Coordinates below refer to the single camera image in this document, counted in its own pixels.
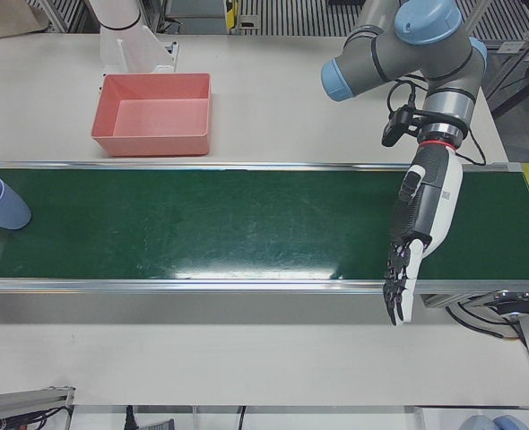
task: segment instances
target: plastic cup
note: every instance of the plastic cup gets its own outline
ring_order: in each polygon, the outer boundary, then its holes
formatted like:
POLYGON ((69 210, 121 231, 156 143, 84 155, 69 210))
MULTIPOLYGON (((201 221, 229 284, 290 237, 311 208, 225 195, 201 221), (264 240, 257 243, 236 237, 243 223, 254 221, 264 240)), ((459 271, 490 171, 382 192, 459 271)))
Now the plastic cup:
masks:
POLYGON ((0 179, 0 227, 17 230, 30 222, 31 211, 22 198, 0 179))

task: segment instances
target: white table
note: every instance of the white table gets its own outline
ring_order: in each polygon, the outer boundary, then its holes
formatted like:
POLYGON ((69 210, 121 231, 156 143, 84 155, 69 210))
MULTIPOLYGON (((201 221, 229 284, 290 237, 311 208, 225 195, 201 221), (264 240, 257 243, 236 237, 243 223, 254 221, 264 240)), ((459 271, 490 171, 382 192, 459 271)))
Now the white table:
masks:
MULTIPOLYGON (((171 162, 409 163, 413 158, 412 137, 392 149, 380 144, 391 84, 343 103, 325 95, 320 68, 340 53, 341 39, 181 36, 178 42, 178 72, 212 76, 212 149, 206 157, 171 162)), ((110 159, 91 138, 101 72, 95 35, 0 39, 0 160, 110 159)), ((407 94, 397 95, 399 106, 407 94)), ((507 161, 482 96, 473 130, 488 162, 507 161)), ((470 139, 462 153, 479 159, 470 139)))
MULTIPOLYGON (((379 144, 387 88, 323 94, 341 40, 178 40, 178 70, 212 74, 212 152, 171 162, 412 159, 411 139, 379 144)), ((100 70, 96 36, 0 40, 0 160, 110 160, 90 137, 100 70)), ((507 160, 483 97, 473 128, 507 160)), ((381 297, 0 295, 0 392, 50 384, 78 404, 527 406, 529 358, 420 300, 397 330, 381 297)))

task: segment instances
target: plastic tray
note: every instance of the plastic tray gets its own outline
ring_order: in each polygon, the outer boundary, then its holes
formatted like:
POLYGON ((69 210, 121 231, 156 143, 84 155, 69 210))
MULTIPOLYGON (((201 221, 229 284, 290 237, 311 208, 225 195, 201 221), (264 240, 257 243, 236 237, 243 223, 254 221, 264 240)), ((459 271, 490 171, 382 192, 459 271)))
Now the plastic tray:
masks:
POLYGON ((91 137, 117 157, 205 155, 210 129, 209 74, 110 74, 91 137))

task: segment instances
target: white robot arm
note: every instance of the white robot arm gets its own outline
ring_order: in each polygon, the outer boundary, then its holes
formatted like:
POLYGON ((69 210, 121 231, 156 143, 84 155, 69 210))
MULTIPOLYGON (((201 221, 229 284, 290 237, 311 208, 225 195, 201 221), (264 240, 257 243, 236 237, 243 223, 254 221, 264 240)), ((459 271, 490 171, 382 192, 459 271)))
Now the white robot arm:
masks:
POLYGON ((480 41, 468 38, 454 0, 368 0, 341 55, 323 67, 323 86, 335 101, 417 70, 429 85, 423 110, 415 107, 412 85, 382 139, 393 146, 408 133, 419 144, 390 228, 384 297, 394 325, 411 320, 421 259, 444 241, 452 222, 462 182, 455 151, 469 132, 486 55, 480 41))

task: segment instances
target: black cable bundle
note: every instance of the black cable bundle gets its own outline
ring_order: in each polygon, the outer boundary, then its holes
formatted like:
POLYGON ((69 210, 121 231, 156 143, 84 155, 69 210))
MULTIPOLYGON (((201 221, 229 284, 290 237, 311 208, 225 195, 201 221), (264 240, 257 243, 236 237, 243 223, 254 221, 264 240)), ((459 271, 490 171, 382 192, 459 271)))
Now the black cable bundle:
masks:
POLYGON ((0 419, 0 428, 4 429, 15 429, 20 426, 29 426, 31 424, 39 424, 35 430, 40 430, 48 423, 48 419, 53 417, 55 414, 66 410, 69 416, 73 414, 71 408, 62 406, 61 408, 53 408, 48 410, 41 410, 38 412, 31 412, 29 414, 17 415, 14 417, 8 417, 0 419))

